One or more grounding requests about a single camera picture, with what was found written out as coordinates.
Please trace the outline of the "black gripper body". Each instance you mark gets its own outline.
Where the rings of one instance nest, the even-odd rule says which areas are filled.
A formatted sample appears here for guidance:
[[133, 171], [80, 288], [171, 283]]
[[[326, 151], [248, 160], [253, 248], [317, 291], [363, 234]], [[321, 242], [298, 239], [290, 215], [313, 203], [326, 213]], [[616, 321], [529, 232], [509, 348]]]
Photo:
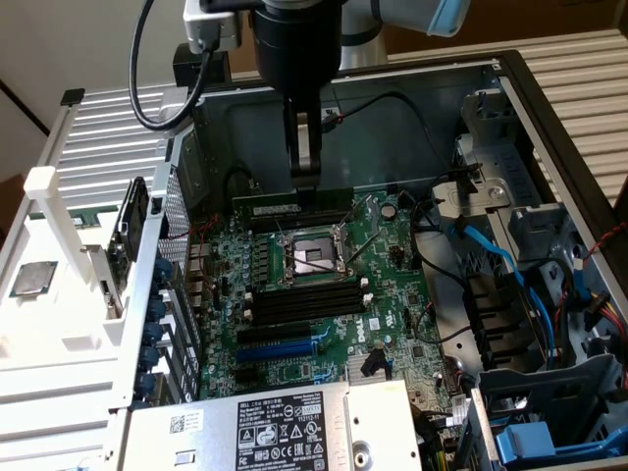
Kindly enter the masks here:
[[289, 98], [318, 94], [340, 68], [340, 1], [266, 1], [252, 31], [260, 76]]

